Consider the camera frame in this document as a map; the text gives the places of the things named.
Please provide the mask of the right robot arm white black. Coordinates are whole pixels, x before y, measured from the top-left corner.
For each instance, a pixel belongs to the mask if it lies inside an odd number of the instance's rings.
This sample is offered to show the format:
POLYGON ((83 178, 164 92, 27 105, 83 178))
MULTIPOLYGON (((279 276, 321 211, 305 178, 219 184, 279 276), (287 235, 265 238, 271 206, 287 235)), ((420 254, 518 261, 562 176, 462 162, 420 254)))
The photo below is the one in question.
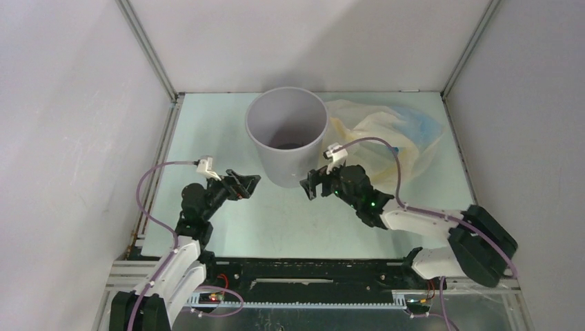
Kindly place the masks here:
POLYGON ((510 270, 516 240, 483 207, 467 210, 425 210, 411 207, 396 196, 377 190, 360 165, 326 166, 311 170, 300 181, 307 197, 334 195, 348 204, 358 219, 371 228, 400 230, 436 239, 439 248, 414 248, 406 257, 401 279, 419 288, 428 279, 467 277, 494 288, 510 270))

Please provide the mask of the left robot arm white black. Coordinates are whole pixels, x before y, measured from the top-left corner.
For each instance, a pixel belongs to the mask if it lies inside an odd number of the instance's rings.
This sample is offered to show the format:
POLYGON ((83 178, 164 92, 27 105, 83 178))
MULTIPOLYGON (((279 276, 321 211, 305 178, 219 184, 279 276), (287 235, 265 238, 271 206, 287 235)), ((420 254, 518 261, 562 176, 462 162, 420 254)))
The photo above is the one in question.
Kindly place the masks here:
POLYGON ((205 249, 213 230, 210 219, 226 201, 250 198, 261 177, 231 169, 224 175, 205 170, 203 176, 204 184, 190 183, 181 191, 181 211, 170 231, 168 253, 131 291, 113 296, 109 330, 171 330, 193 292, 224 291, 213 286, 218 278, 215 255, 205 249))

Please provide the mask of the blue plastic trash bag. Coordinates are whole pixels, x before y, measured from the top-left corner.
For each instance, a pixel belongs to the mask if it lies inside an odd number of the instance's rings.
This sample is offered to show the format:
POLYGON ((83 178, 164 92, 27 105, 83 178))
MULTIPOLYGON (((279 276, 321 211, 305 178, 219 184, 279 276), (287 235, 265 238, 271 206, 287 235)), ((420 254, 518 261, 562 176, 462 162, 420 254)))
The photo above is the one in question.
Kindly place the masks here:
POLYGON ((444 127, 431 116, 404 106, 392 106, 391 109, 399 119, 394 127, 410 139, 420 152, 440 140, 444 127))

